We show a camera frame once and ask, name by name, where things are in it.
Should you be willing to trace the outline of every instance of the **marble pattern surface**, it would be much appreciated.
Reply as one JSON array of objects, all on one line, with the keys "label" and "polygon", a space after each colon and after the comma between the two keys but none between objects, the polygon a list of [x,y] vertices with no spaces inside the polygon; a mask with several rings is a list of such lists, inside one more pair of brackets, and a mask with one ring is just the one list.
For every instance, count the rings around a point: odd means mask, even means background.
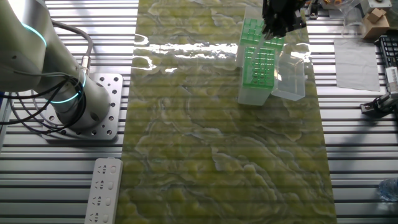
[{"label": "marble pattern surface", "polygon": [[253,0],[142,0],[116,223],[336,223],[306,29],[306,97],[237,103]]}]

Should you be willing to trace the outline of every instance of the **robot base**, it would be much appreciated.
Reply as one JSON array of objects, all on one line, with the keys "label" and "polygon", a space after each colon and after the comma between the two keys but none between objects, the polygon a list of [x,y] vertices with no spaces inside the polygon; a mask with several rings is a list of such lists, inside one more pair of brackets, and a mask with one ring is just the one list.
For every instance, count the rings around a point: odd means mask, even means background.
[{"label": "robot base", "polygon": [[[96,126],[79,132],[67,128],[49,135],[42,134],[44,139],[48,141],[112,141],[116,139],[119,128],[123,77],[120,74],[91,74],[90,77],[92,80],[102,84],[111,98],[111,106],[105,119]],[[56,124],[61,123],[51,105],[47,108],[45,117]]]}]

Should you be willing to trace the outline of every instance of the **transparent container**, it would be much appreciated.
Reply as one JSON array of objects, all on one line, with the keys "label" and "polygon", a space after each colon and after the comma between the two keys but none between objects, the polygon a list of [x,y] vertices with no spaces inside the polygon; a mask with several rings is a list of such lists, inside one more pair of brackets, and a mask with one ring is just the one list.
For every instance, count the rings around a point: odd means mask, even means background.
[{"label": "transparent container", "polygon": [[275,88],[272,94],[297,101],[305,96],[304,60],[288,54],[279,58]]},{"label": "transparent container", "polygon": [[398,0],[391,0],[392,7],[387,12],[387,20],[390,23],[390,29],[398,29]]},{"label": "transparent container", "polygon": [[366,33],[366,26],[362,20],[362,13],[357,7],[346,12],[344,16],[344,28],[342,35],[344,38],[363,38]]},{"label": "transparent container", "polygon": [[246,47],[238,103],[262,106],[272,93],[275,83],[275,50],[260,49],[252,61],[255,47]]},{"label": "transparent container", "polygon": [[305,97],[303,59],[288,54],[276,57],[274,49],[260,49],[250,65],[255,49],[245,50],[238,103],[262,106],[270,94],[293,101]]},{"label": "transparent container", "polygon": [[379,184],[380,198],[388,202],[398,201],[398,178],[383,180]]}]

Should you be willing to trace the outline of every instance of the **black device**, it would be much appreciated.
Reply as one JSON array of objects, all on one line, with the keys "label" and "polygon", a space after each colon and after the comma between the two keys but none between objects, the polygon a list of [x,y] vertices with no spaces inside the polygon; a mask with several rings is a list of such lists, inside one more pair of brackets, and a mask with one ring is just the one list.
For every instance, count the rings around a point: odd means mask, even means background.
[{"label": "black device", "polygon": [[273,37],[284,37],[287,32],[306,27],[302,20],[300,9],[307,0],[263,0],[262,18],[264,27],[262,33],[266,40]]},{"label": "black device", "polygon": [[384,66],[398,67],[398,35],[384,35],[379,39]]}]

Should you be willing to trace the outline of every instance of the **cable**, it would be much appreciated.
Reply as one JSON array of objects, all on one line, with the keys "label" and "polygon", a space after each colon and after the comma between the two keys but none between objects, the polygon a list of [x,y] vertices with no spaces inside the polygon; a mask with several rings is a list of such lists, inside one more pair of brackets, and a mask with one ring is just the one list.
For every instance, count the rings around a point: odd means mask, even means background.
[{"label": "cable", "polygon": [[76,27],[70,26],[70,25],[66,25],[62,22],[57,22],[55,20],[51,20],[53,26],[55,27],[59,27],[61,29],[65,29],[65,30],[69,30],[71,32],[74,32],[76,34],[80,34],[82,35],[88,42],[88,47],[87,47],[87,51],[85,56],[90,56],[91,55],[91,51],[93,50],[93,40],[91,39],[91,37],[84,31],[82,31],[81,29],[78,29]]},{"label": "cable", "polygon": [[[45,123],[39,121],[36,117],[33,117],[33,119],[35,119],[36,122],[42,124],[42,125],[45,126],[46,128],[49,128],[48,131],[37,130],[37,129],[31,128],[29,125],[25,124],[25,122],[21,122],[21,123],[22,123],[27,129],[29,129],[30,131],[34,131],[34,132],[37,132],[37,133],[40,133],[40,134],[56,133],[56,132],[62,131],[62,130],[64,130],[64,129],[67,129],[67,128],[73,126],[73,125],[76,124],[76,123],[80,120],[80,118],[83,116],[84,111],[85,111],[85,108],[86,108],[86,97],[85,97],[85,95],[83,94],[83,86],[82,86],[81,84],[79,84],[79,87],[80,87],[80,90],[81,90],[82,94],[81,94],[81,96],[80,96],[80,99],[78,100],[78,104],[77,104],[78,108],[76,109],[76,113],[75,113],[75,115],[74,115],[74,119],[72,119],[72,120],[71,120],[68,124],[66,124],[65,126],[63,126],[63,127],[61,127],[61,128],[51,127],[51,126],[49,126],[49,125],[47,125],[47,124],[45,124]],[[22,105],[22,107],[24,108],[24,110],[26,110],[27,113],[30,114],[30,115],[32,116],[32,114],[31,114],[31,113],[29,112],[29,110],[26,108],[26,106],[25,106],[25,104],[22,102],[22,100],[20,100],[20,102],[21,102],[21,105]],[[15,110],[15,107],[13,107],[13,105],[11,105],[11,110],[12,110],[12,112],[14,113],[15,117],[16,117],[18,120],[20,120],[20,117],[19,117],[19,115],[17,114],[17,111]]]},{"label": "cable", "polygon": [[[77,85],[79,85],[79,83],[80,83],[80,81],[78,80],[78,81],[77,81],[77,84],[75,85],[75,88],[76,88]],[[79,92],[79,94],[80,94],[81,96],[84,95],[84,88],[81,87],[79,90],[76,90],[76,91]],[[70,109],[67,110],[67,111],[64,112],[64,113],[69,112],[69,111],[72,110],[76,105],[78,105],[78,104],[80,103],[80,101],[83,99],[83,97],[81,97],[81,96],[80,96],[80,99],[79,99],[78,101],[76,101],[76,102],[70,107]],[[35,109],[36,109],[36,110],[39,110],[39,107],[37,106],[36,99],[33,98],[32,101],[33,101],[33,105],[35,106]],[[43,113],[40,113],[39,115],[43,118],[44,121],[46,121],[48,124],[51,124],[51,125],[53,125],[53,126],[55,126],[55,127],[64,125],[64,124],[56,124],[56,123],[50,121],[49,119],[47,119],[47,118],[43,115]]]},{"label": "cable", "polygon": [[0,125],[11,125],[11,124],[19,124],[22,123],[24,121],[28,121],[30,119],[32,119],[33,117],[36,117],[37,115],[39,115],[41,112],[43,112],[51,103],[51,101],[55,98],[55,96],[58,94],[58,92],[61,90],[61,88],[67,83],[69,82],[70,77],[68,79],[66,79],[65,81],[61,82],[60,86],[57,88],[57,90],[54,91],[53,95],[50,97],[50,99],[48,100],[48,102],[46,102],[46,104],[44,104],[44,106],[39,109],[36,113],[24,118],[24,119],[18,119],[17,121],[10,121],[10,122],[0,122]]},{"label": "cable", "polygon": [[58,85],[56,85],[56,86],[54,86],[54,87],[52,87],[52,88],[50,88],[50,89],[48,89],[48,90],[46,90],[46,91],[44,91],[44,92],[42,92],[42,93],[38,93],[38,94],[36,94],[36,95],[30,95],[30,96],[11,96],[11,95],[9,95],[9,96],[1,96],[1,98],[5,98],[5,99],[12,99],[12,100],[29,100],[29,99],[33,99],[33,98],[37,98],[37,97],[39,97],[39,96],[43,96],[43,95],[46,95],[47,93],[50,93],[51,91],[54,91],[54,90],[56,90],[57,88],[59,88],[59,87],[63,87],[64,86],[64,84],[62,84],[63,82],[60,82]]}]

